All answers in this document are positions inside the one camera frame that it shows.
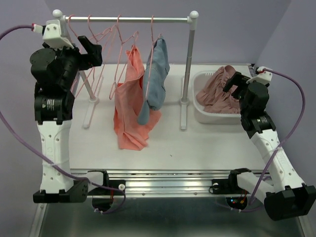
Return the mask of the blue denim skirt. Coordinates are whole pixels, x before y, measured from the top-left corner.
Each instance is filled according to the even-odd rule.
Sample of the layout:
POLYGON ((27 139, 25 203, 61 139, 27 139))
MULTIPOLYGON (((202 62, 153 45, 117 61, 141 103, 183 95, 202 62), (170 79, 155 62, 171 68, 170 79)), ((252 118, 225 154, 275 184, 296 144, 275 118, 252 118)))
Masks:
POLYGON ((169 70, 166 41, 163 37, 159 37, 150 51, 143 76, 144 102, 137 119, 140 125, 149 122, 151 111, 159 111, 162 108, 166 96, 164 82, 169 70))

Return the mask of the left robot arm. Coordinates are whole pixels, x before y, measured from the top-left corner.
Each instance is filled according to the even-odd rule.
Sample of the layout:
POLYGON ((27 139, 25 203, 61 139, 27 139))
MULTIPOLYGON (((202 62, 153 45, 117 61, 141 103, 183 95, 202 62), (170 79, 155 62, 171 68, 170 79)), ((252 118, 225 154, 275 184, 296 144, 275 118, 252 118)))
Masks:
POLYGON ((41 137, 42 181, 34 193, 35 203, 80 203, 88 194, 88 180, 67 176, 70 173, 69 134, 75 97, 71 91, 79 71, 102 64, 102 46, 79 36, 86 50, 76 46, 54 49, 47 44, 30 57, 35 84, 35 121, 41 137))

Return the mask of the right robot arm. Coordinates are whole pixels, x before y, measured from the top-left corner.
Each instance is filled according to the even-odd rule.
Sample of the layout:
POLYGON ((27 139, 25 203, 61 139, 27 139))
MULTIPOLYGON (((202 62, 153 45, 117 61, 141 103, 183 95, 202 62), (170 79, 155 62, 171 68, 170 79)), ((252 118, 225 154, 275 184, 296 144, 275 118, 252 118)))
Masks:
POLYGON ((236 86, 232 96, 239 101, 241 125, 265 163, 263 173, 269 172, 273 182, 270 185, 263 175, 257 177, 242 168, 230 172, 227 187, 233 193, 250 193, 264 205, 267 215, 278 221, 307 215, 316 200, 316 188, 308 186, 295 171, 282 147, 284 141, 279 140, 276 126, 266 112, 273 74, 264 67, 252 78, 236 72, 223 91, 236 86))

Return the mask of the dusty pink pleated skirt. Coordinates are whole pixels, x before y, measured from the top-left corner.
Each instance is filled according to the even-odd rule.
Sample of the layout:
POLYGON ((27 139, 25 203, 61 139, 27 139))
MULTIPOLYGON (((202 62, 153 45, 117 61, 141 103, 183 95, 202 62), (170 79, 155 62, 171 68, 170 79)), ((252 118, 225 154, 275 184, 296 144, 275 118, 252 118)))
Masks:
POLYGON ((226 81, 236 70, 227 65, 220 67, 206 82, 203 89, 196 95, 198 103, 204 106, 207 113, 239 114, 239 100, 232 96, 232 92, 223 92, 226 81))

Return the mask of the pink hanger of denim skirt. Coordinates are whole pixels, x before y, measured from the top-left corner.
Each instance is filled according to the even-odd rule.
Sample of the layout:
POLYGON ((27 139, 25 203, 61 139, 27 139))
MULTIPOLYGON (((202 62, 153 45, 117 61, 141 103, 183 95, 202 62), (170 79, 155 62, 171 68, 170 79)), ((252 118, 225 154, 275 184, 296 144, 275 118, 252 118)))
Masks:
POLYGON ((144 75, 144 107, 150 109, 155 105, 156 94, 158 93, 158 87, 160 84, 159 76, 157 73, 157 56, 156 47, 158 46, 158 41, 161 39, 161 34, 154 35, 154 19, 155 16, 151 16, 151 51, 147 62, 147 67, 144 75))

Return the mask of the coral orange skirt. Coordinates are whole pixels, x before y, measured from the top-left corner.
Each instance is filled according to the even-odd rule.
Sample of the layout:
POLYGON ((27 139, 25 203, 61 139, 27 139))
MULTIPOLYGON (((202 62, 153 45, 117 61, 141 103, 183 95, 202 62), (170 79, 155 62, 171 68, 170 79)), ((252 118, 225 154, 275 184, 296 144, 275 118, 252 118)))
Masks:
POLYGON ((140 151, 148 145, 149 133, 160 120, 161 112, 151 111, 149 122, 146 125, 138 124, 137 118, 143 105, 145 69, 136 46, 125 53, 128 57, 125 80, 115 90, 114 131, 120 149, 140 151))

